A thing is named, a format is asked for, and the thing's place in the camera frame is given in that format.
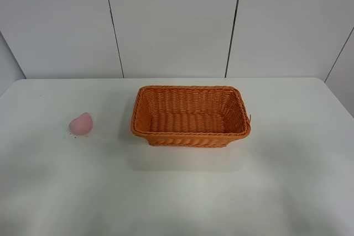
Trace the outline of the pink peach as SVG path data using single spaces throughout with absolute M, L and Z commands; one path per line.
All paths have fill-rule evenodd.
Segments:
M 87 112 L 81 114 L 69 124 L 69 130 L 74 135 L 85 135 L 93 128 L 93 119 Z

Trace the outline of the orange woven basket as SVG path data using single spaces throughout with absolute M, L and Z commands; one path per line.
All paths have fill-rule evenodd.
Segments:
M 231 86 L 144 86 L 131 131 L 152 146 L 222 148 L 248 137 L 251 121 Z

